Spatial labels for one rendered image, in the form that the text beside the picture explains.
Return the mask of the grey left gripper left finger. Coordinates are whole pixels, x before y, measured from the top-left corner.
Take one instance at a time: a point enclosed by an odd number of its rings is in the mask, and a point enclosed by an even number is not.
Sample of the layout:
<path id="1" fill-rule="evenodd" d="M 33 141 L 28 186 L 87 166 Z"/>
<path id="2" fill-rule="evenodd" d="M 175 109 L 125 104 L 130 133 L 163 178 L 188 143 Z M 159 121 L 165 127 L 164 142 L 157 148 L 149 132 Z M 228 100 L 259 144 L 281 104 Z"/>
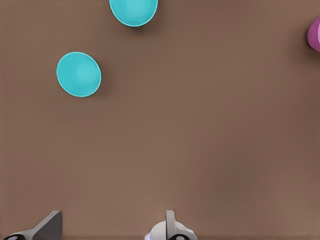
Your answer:
<path id="1" fill-rule="evenodd" d="M 8 235 L 3 240 L 60 240 L 63 234 L 63 212 L 54 210 L 35 227 Z"/>

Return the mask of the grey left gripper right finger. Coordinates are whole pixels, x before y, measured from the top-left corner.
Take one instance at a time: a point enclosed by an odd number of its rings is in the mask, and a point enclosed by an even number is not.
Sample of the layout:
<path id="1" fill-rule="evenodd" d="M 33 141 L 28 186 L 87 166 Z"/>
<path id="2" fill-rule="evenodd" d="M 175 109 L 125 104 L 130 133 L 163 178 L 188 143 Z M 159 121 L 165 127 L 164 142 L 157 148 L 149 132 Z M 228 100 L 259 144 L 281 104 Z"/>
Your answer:
<path id="1" fill-rule="evenodd" d="M 176 221 L 173 210 L 165 212 L 165 220 L 157 223 L 144 240 L 198 240 L 194 231 Z"/>

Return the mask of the blue bowl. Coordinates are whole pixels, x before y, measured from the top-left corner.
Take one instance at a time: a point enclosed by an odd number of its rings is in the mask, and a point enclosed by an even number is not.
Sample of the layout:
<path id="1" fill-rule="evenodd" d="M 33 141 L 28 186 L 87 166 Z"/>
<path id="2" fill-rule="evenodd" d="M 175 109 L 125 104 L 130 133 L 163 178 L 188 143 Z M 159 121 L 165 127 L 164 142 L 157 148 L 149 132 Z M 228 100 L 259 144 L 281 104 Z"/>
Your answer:
<path id="1" fill-rule="evenodd" d="M 155 15 L 158 0 L 109 0 L 116 19 L 129 27 L 147 24 Z"/>
<path id="2" fill-rule="evenodd" d="M 63 90 L 79 98 L 93 95 L 102 81 L 98 63 L 80 51 L 69 52 L 60 58 L 56 66 L 56 77 Z"/>

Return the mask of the pink bowl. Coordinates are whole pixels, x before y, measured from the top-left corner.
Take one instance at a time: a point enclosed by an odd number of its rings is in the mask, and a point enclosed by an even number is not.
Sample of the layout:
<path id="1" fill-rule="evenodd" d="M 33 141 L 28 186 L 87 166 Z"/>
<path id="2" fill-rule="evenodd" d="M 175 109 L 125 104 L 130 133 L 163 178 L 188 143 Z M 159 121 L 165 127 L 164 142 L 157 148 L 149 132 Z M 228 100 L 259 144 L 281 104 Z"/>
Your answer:
<path id="1" fill-rule="evenodd" d="M 309 26 L 307 31 L 307 42 L 310 47 L 320 52 L 320 16 Z"/>

